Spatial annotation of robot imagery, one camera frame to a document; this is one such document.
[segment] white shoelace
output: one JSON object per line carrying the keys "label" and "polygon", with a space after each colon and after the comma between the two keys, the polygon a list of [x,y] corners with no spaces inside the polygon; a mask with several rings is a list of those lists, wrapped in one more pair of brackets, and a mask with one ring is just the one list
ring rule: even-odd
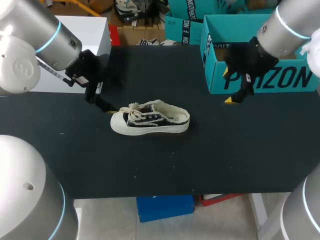
{"label": "white shoelace", "polygon": [[142,116],[142,112],[139,111],[139,103],[137,102],[129,104],[129,107],[120,108],[119,112],[127,113],[130,121],[147,119],[147,117]]}

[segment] black table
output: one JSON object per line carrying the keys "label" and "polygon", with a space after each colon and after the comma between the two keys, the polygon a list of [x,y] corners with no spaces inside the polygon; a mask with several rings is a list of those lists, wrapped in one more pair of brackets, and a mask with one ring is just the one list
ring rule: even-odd
{"label": "black table", "polygon": [[0,134],[32,144],[71,198],[290,192],[319,163],[316,92],[209,94],[199,46],[113,47],[103,97],[115,107],[161,99],[187,109],[182,134],[124,136],[82,94],[0,97]]}

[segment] black and white sneaker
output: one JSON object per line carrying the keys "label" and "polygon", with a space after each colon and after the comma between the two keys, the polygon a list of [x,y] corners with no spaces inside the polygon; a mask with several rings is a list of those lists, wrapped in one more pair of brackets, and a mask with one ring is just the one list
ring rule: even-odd
{"label": "black and white sneaker", "polygon": [[190,114],[181,107],[161,100],[145,104],[131,103],[113,114],[111,128],[123,135],[137,136],[149,133],[182,133],[189,127]]}

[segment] white floor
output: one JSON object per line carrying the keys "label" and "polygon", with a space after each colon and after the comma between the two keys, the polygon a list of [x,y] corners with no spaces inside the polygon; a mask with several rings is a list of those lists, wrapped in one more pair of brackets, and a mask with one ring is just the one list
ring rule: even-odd
{"label": "white floor", "polygon": [[[282,193],[263,194],[271,213]],[[78,240],[257,240],[247,195],[203,207],[193,214],[140,223],[136,198],[83,199]],[[274,240],[282,240],[281,233]]]}

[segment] blue box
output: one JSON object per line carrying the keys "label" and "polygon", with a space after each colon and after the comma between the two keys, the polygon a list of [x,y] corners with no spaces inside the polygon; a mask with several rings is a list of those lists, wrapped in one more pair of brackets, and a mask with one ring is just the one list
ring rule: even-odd
{"label": "blue box", "polygon": [[191,195],[137,197],[136,206],[140,222],[166,219],[186,214],[192,214],[195,209],[194,198]]}
{"label": "blue box", "polygon": [[165,38],[190,45],[201,42],[203,24],[195,21],[172,17],[169,11],[165,16]]}
{"label": "blue box", "polygon": [[169,5],[173,17],[197,21],[203,20],[205,15],[236,11],[245,5],[245,0],[236,0],[230,7],[226,0],[169,0]]}
{"label": "blue box", "polygon": [[[269,14],[206,15],[203,21],[200,51],[208,89],[211,94],[232,94],[240,89],[241,76],[235,73],[230,80],[223,74],[227,65],[221,49],[230,44],[250,41],[269,18]],[[264,77],[257,78],[255,93],[313,92],[319,79],[310,71],[307,57],[280,59]]]}

